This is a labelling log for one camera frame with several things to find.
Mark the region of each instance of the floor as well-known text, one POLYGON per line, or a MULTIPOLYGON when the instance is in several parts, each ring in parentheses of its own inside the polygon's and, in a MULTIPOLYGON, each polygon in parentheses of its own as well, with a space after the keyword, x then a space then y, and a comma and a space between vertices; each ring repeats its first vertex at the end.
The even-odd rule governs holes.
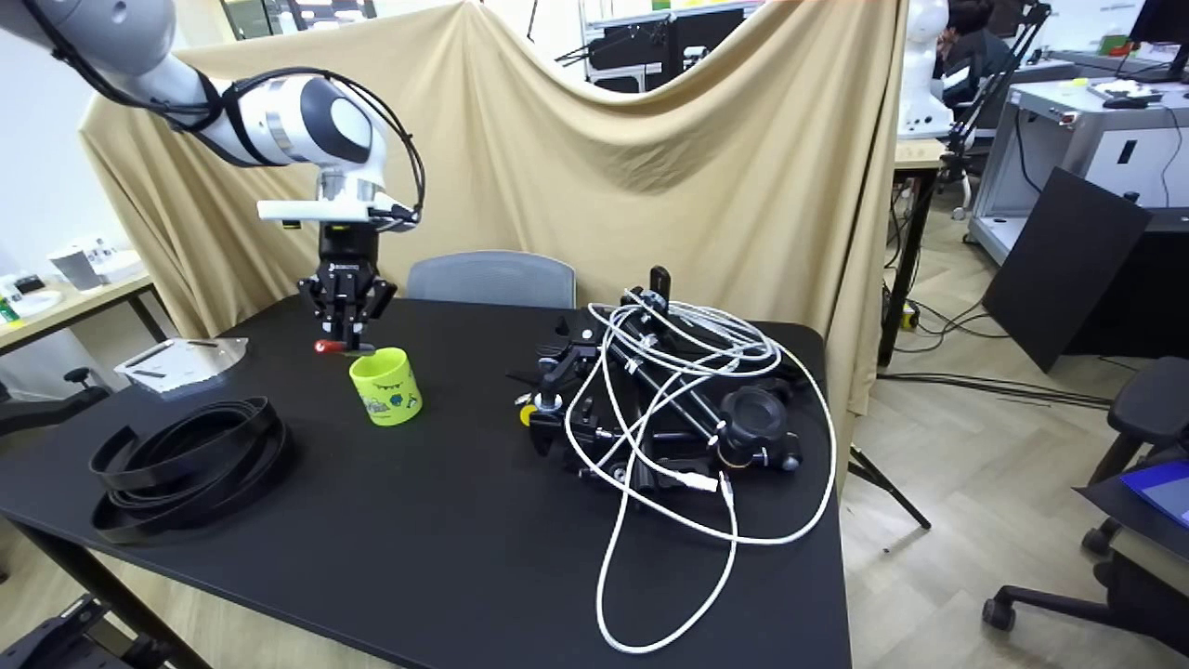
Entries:
MULTIPOLYGON (((993 275, 962 241, 939 192, 930 220, 914 298, 939 313, 974 306, 993 275)), ((1043 381, 1109 397, 1139 361, 1078 356, 1039 375, 1010 338, 910 332, 893 370, 962 370, 1043 381)), ((981 602, 999 582, 1033 582, 1100 598, 1078 538, 1095 514, 1075 493, 1109 431, 1100 410, 1023 402, 960 386, 875 381, 859 422, 867 448, 930 515, 931 530, 875 485, 843 481, 843 557, 849 602, 849 654, 862 669, 1175 669, 1189 666, 1158 641, 1017 608, 1010 636, 981 628, 981 602)), ((22 538, 0 536, 12 582, 0 587, 0 645, 79 598, 79 587, 22 538)), ((241 604, 198 594, 148 572, 112 564, 218 669, 381 666, 241 604)))

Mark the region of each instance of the black table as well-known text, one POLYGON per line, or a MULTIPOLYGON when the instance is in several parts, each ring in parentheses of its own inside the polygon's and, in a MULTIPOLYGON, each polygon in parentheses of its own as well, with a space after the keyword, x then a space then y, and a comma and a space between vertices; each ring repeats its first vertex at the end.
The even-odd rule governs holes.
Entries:
MULTIPOLYGON (((557 313, 396 299, 370 338, 403 344, 423 417, 376 431, 344 361, 313 356, 313 319, 281 299, 230 335, 249 356, 212 395, 265 395, 302 441, 291 480, 198 536, 104 546, 88 453, 119 422, 163 422, 186 402, 122 391, 37 448, 0 459, 0 514, 179 666, 204 666, 81 546, 233 598, 401 666, 619 666, 593 628, 593 568, 612 493, 538 457, 512 397, 557 313)), ((769 328, 821 375, 821 338, 769 328)), ((739 481, 744 530, 811 515, 823 485, 823 431, 801 418, 796 481, 739 481)), ((682 619, 716 581, 719 542, 631 514, 608 582, 624 639, 682 619)), ((849 666, 836 501, 796 546, 739 550, 719 602, 652 666, 849 666)))

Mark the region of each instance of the gray chair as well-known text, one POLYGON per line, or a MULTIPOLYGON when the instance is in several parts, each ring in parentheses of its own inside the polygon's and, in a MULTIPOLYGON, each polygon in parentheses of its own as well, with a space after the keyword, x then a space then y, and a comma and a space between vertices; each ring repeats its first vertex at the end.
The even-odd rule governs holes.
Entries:
POLYGON ((407 267, 403 298, 574 308, 578 278, 572 267, 530 253, 452 253, 407 267))

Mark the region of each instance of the backdrop cloth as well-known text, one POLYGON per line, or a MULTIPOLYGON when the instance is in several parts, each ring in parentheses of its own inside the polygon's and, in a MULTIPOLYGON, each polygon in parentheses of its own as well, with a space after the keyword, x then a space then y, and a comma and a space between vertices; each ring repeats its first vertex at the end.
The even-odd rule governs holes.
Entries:
MULTIPOLYGON (((646 95, 566 83, 470 0, 182 58, 218 85, 327 65, 392 102, 429 188, 423 224, 381 241, 389 278, 434 253, 527 247, 612 299, 664 263, 682 299, 817 328, 848 422, 875 366, 900 27, 900 0, 774 0, 646 95)), ((316 267, 313 229, 257 220, 257 200, 309 200, 313 166, 230 166, 107 100, 81 136, 182 335, 218 335, 316 267)), ((392 136, 389 192, 412 198, 392 136)))

